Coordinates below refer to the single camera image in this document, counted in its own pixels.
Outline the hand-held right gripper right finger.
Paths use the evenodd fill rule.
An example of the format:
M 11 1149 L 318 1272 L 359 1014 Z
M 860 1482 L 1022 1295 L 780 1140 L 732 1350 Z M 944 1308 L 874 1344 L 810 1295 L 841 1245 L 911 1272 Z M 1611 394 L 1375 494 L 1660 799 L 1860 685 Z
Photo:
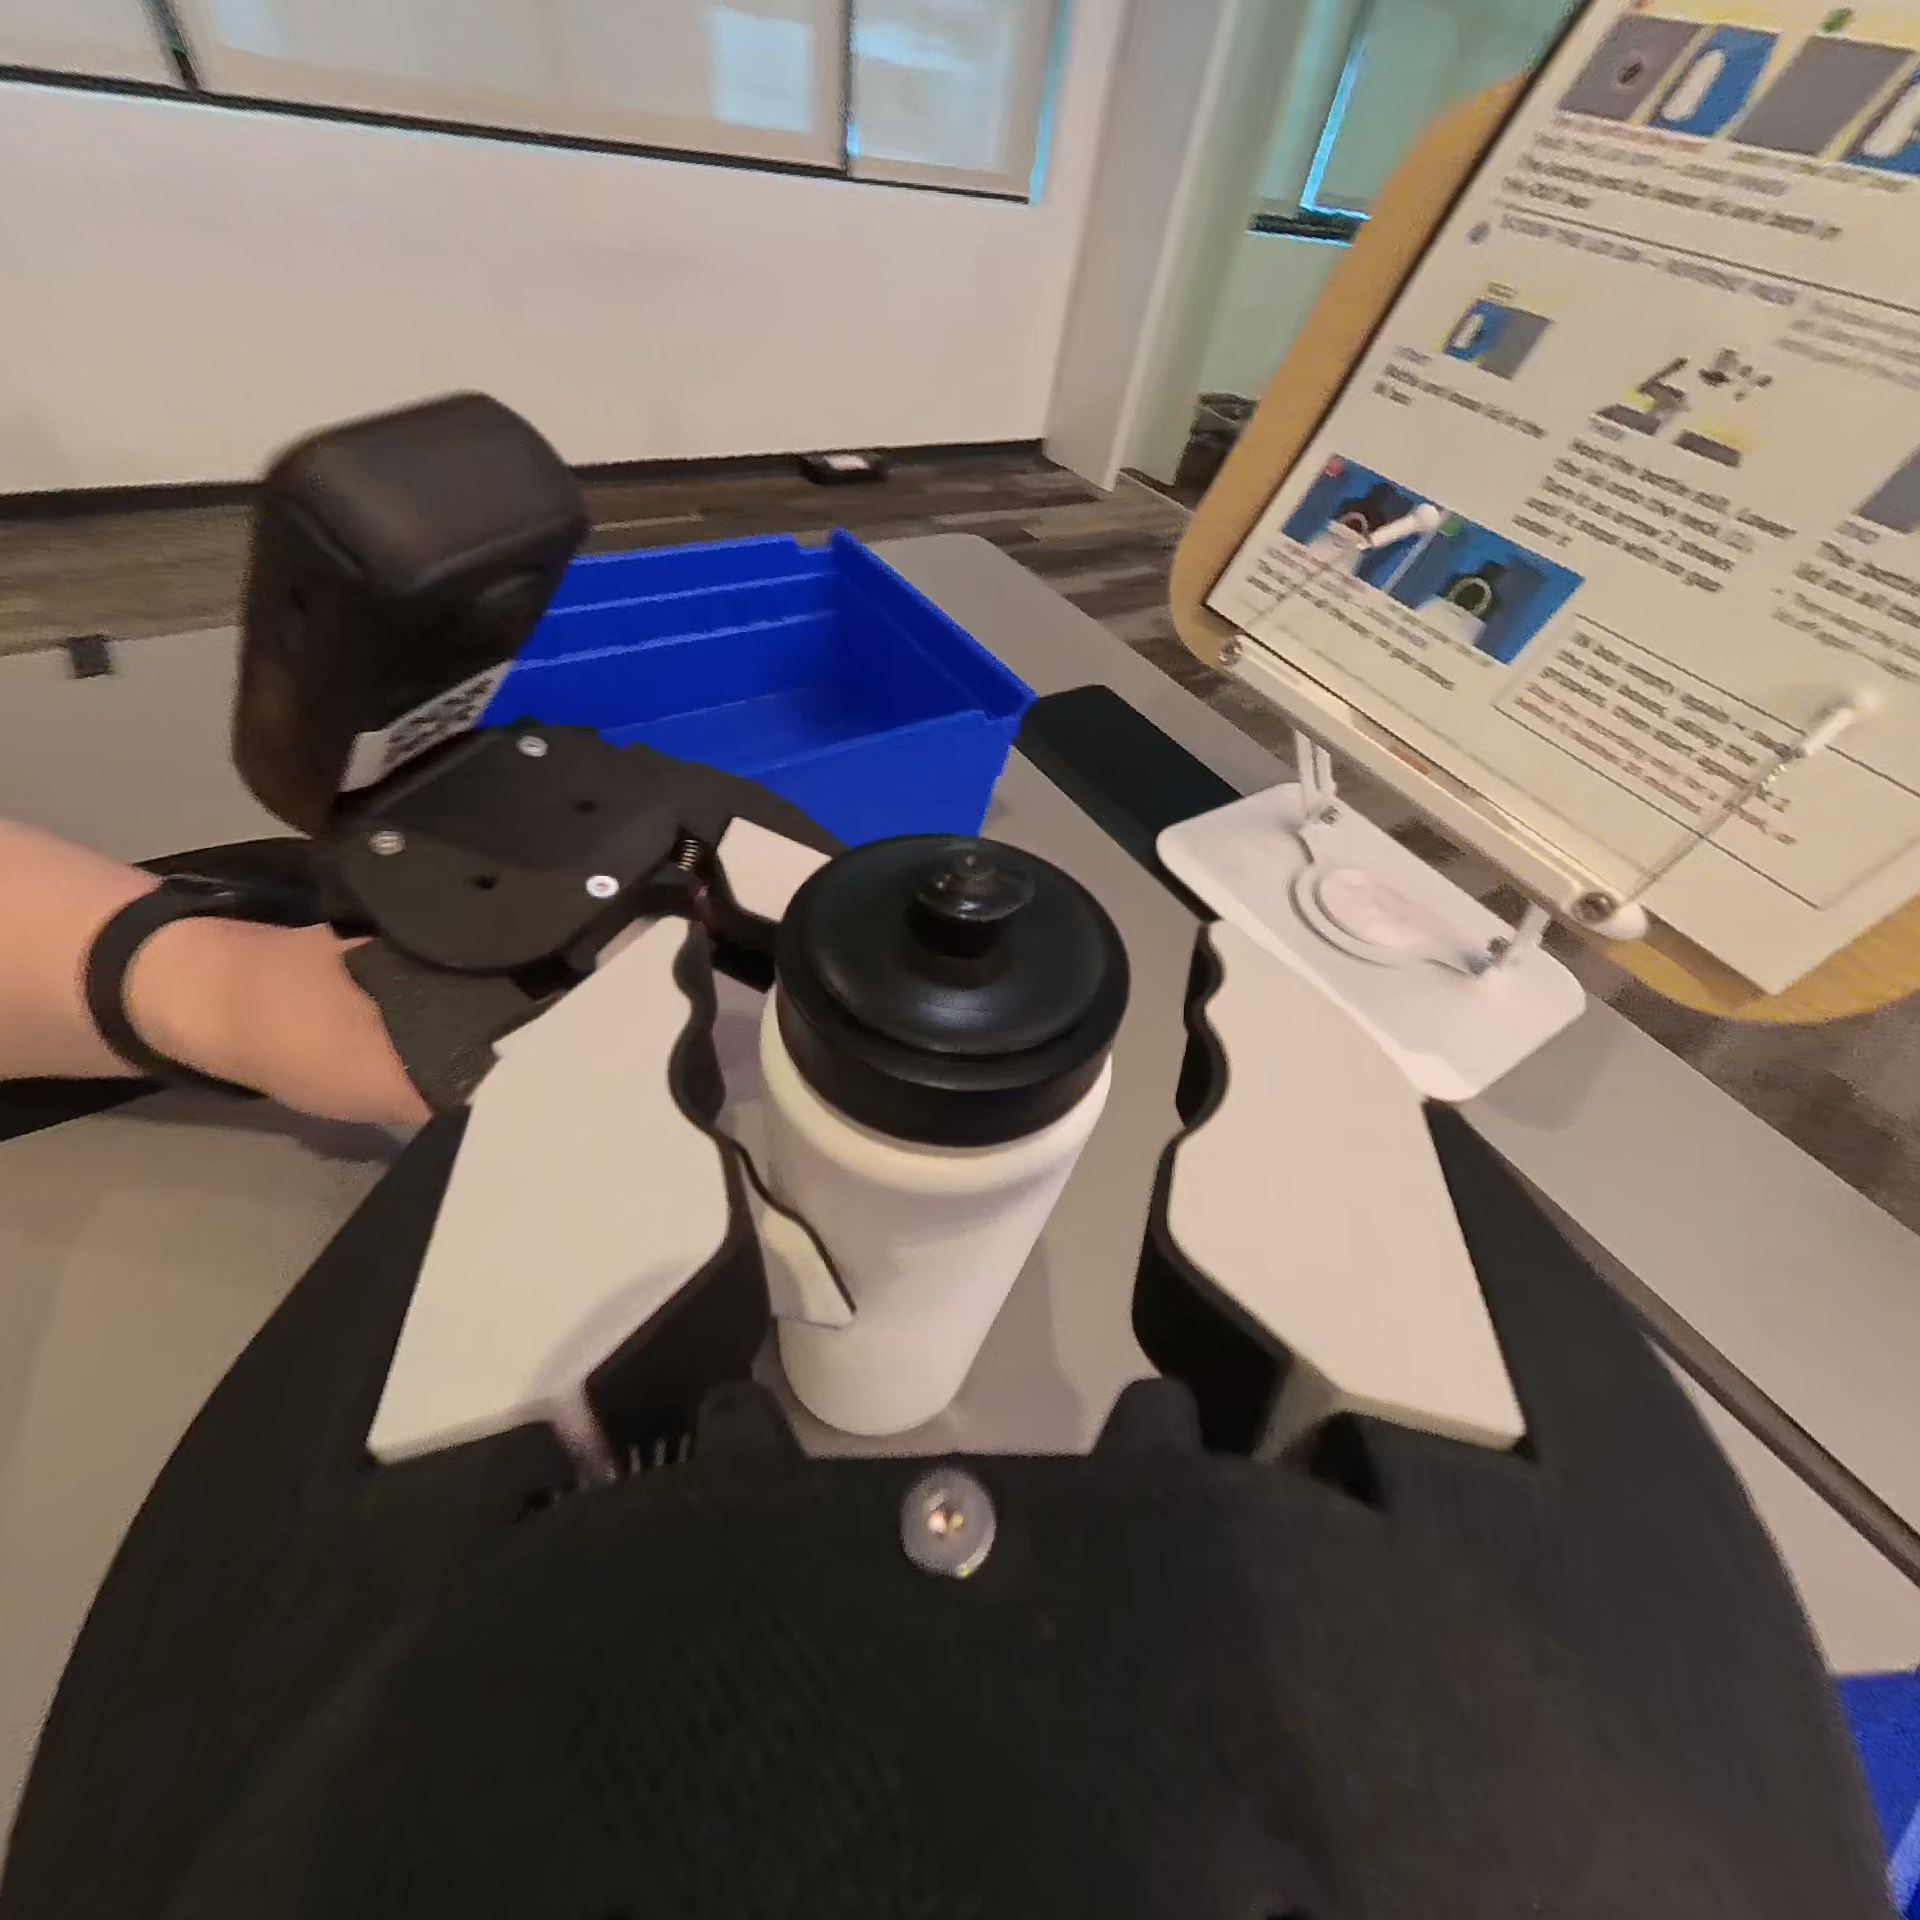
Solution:
M 1182 1033 L 1130 1335 L 1201 1452 L 1282 1462 L 1342 1419 L 1518 1452 L 1522 1395 L 1385 1044 L 1228 920 L 1196 931 Z

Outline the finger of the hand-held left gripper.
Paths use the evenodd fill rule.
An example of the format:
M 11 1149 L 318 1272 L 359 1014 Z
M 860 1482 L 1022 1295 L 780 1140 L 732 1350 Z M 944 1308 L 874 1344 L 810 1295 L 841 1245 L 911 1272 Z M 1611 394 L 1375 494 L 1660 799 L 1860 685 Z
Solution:
M 768 960 L 787 897 L 823 868 L 823 851 L 780 841 L 773 828 L 722 828 L 722 897 L 740 904 L 753 920 L 773 920 Z M 848 1282 L 847 1138 L 787 1054 L 780 990 L 764 993 L 753 1020 L 743 990 L 718 973 L 718 1066 L 718 1128 L 743 1155 L 753 1226 L 773 1263 L 773 1321 L 800 1329 L 848 1329 L 860 1295 Z

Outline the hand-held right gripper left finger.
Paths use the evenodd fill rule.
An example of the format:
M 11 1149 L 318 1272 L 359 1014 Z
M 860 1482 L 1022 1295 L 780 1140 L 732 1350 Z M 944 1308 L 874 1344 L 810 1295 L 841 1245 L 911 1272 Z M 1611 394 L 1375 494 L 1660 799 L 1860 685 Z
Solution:
M 586 1480 L 673 1454 L 753 1382 L 773 1290 L 718 1138 L 712 943 L 649 920 L 517 1026 L 466 1111 L 372 1454 L 545 1422 Z

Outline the blue plastic bin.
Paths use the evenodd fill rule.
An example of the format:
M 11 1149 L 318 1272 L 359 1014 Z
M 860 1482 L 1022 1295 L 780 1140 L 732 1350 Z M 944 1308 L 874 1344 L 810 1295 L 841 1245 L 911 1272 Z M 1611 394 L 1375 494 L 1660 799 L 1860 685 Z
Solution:
M 874 845 L 981 831 L 1031 703 L 878 544 L 836 532 L 576 559 L 479 721 L 705 759 Z

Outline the black bottle lid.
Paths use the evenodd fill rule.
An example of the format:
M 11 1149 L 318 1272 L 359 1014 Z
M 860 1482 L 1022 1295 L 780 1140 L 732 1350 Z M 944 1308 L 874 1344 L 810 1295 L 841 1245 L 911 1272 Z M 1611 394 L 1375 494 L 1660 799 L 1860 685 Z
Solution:
M 1130 1002 L 1113 915 L 1055 862 L 965 831 L 836 857 L 780 920 L 800 1079 L 895 1140 L 1003 1149 L 1066 1122 Z

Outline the white bottle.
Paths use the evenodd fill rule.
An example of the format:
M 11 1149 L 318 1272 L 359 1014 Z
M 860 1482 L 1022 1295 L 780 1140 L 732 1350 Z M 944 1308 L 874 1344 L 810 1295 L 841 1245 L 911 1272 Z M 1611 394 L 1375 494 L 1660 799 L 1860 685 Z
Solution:
M 810 1419 L 884 1442 L 934 1422 L 965 1385 L 1092 1128 L 1113 1066 L 1041 1129 L 986 1149 L 895 1140 L 818 1098 L 764 1014 L 764 1180 L 827 1259 L 827 1286 L 780 1312 L 784 1382 Z

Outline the person's left hand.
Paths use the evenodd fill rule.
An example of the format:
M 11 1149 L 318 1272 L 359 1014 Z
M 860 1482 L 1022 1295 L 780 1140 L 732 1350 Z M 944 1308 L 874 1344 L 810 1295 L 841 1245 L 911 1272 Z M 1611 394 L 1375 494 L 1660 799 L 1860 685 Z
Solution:
M 194 915 L 140 949 L 126 1014 L 181 1070 L 294 1115 L 414 1129 L 428 1111 L 350 953 L 324 927 Z

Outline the white sign stand base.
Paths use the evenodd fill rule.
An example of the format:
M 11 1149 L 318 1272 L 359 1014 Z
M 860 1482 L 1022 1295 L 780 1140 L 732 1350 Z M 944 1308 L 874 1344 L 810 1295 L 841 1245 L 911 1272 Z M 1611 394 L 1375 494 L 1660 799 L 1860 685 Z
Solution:
M 1166 871 L 1356 1014 L 1426 1098 L 1466 1103 L 1563 1035 L 1583 1014 L 1583 990 L 1547 931 L 1580 904 L 1628 939 L 1649 915 L 1308 685 L 1277 644 L 1228 633 L 1222 667 L 1288 715 L 1297 774 L 1166 828 Z M 1483 862 L 1522 897 L 1518 920 L 1385 831 L 1356 808 L 1356 780 Z

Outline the black wristband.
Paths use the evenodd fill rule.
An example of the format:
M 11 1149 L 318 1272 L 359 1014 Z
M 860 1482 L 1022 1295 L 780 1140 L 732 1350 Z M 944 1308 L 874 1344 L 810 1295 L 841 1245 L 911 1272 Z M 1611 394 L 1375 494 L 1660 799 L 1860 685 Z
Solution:
M 84 1012 L 96 1035 L 126 1066 L 140 1079 L 181 1088 L 181 1091 L 233 1091 L 255 1098 L 239 1079 L 204 1078 L 181 1059 L 167 1059 L 126 1012 L 126 978 L 147 939 L 178 920 L 247 920 L 247 927 L 314 927 L 318 889 L 294 871 L 159 871 L 147 895 L 119 904 L 84 953 Z

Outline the white framed window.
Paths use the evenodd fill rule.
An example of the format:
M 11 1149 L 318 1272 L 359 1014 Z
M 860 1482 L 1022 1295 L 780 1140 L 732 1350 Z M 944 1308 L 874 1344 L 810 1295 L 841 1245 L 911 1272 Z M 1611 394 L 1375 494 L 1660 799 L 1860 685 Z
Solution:
M 11 75 L 1031 199 L 1051 0 L 5 0 Z

